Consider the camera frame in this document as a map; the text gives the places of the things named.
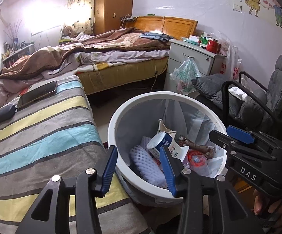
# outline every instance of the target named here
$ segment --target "screw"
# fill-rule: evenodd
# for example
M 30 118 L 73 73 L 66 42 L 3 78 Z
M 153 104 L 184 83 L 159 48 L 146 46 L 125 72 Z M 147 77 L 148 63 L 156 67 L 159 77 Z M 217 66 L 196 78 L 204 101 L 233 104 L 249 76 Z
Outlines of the screw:
M 183 174 L 190 174 L 192 171 L 191 171 L 191 169 L 189 169 L 189 168 L 184 168 L 184 169 L 182 169 L 182 173 Z
M 223 175 L 218 175 L 218 176 L 217 176 L 217 180 L 218 180 L 218 181 L 222 181 L 222 182 L 223 182 L 223 181 L 225 181 L 225 180 L 226 180 L 226 177 L 225 177 L 225 176 L 223 176 Z
M 52 180 L 53 182 L 59 181 L 60 179 L 61 179 L 61 176 L 60 176 L 60 175 L 54 175 L 54 176 L 51 178 L 51 180 Z
M 89 169 L 86 170 L 86 173 L 91 175 L 91 174 L 95 173 L 95 169 L 89 168 Z

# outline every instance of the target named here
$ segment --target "cartoon boy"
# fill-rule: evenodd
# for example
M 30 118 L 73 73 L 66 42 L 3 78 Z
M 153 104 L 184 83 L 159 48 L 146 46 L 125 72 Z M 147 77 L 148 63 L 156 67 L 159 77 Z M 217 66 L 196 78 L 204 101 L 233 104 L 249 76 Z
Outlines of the cartoon boy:
M 272 0 L 275 5 L 269 7 L 270 9 L 275 10 L 276 14 L 276 25 L 280 26 L 282 29 L 282 7 L 277 0 Z

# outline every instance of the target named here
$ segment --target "curtain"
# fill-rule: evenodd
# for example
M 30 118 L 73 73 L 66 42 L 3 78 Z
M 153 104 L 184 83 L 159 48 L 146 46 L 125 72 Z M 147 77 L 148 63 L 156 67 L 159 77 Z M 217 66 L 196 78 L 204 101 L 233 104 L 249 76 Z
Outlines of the curtain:
M 67 13 L 62 26 L 71 26 L 76 33 L 93 33 L 94 0 L 67 0 Z

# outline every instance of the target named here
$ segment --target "white nightstand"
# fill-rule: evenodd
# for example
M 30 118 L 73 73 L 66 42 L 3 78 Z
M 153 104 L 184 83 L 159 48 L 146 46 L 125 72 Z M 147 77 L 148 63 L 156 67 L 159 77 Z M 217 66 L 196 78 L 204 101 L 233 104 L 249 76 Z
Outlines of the white nightstand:
M 175 68 L 179 68 L 188 56 L 194 57 L 198 69 L 203 75 L 212 75 L 220 72 L 225 56 L 221 54 L 214 54 L 185 41 L 170 40 L 170 42 L 171 46 L 164 90 L 177 93 L 176 84 L 170 79 L 170 74 Z

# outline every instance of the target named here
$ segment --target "blue gripper pad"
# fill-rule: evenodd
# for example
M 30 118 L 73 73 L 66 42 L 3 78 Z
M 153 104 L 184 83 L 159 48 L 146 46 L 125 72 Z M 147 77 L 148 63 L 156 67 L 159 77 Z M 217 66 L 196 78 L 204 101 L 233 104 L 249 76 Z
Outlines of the blue gripper pad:
M 171 165 L 169 163 L 169 160 L 167 158 L 166 152 L 163 147 L 160 147 L 159 149 L 159 155 L 160 155 L 160 162 L 162 163 L 162 169 L 164 171 L 164 175 L 166 178 L 166 183 L 168 186 L 169 192 L 173 195 L 173 197 L 176 196 L 176 177 L 173 173 L 173 170 L 171 168 Z
M 252 144 L 255 142 L 254 138 L 251 136 L 250 133 L 234 126 L 228 126 L 226 129 L 226 133 L 228 134 L 228 136 L 237 139 L 238 141 L 241 141 L 245 144 Z
M 115 167 L 117 163 L 117 157 L 118 157 L 118 151 L 117 148 L 114 146 L 102 176 L 101 192 L 104 195 L 109 191 L 109 187 L 111 186 L 113 174 L 115 172 Z

